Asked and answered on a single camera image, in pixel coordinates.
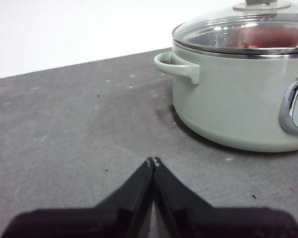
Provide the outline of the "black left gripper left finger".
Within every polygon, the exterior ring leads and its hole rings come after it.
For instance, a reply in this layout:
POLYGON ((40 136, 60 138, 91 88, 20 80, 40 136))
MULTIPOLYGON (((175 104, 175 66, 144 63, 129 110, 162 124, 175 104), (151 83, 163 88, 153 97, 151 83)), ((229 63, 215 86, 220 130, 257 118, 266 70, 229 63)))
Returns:
POLYGON ((4 238, 136 238, 152 205, 154 162, 146 159, 91 208, 38 209, 17 215, 4 238))

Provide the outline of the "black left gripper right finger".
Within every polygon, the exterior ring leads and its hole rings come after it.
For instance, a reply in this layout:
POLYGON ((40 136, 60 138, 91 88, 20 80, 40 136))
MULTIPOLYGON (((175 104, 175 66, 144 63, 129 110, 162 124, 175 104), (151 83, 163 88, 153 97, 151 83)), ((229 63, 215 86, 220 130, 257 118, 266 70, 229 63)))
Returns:
POLYGON ((155 205, 172 238, 298 238, 298 223, 268 207, 214 207, 153 159, 155 205))

